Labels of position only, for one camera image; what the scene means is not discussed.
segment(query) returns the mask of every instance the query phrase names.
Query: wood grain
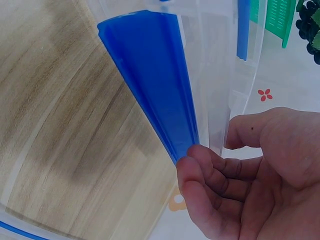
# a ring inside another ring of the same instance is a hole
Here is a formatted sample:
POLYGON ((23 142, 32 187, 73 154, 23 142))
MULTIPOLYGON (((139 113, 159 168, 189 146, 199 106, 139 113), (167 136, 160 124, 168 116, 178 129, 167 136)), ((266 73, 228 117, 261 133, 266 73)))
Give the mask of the wood grain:
POLYGON ((175 168, 83 1, 0 1, 0 196, 73 239, 142 240, 175 168))

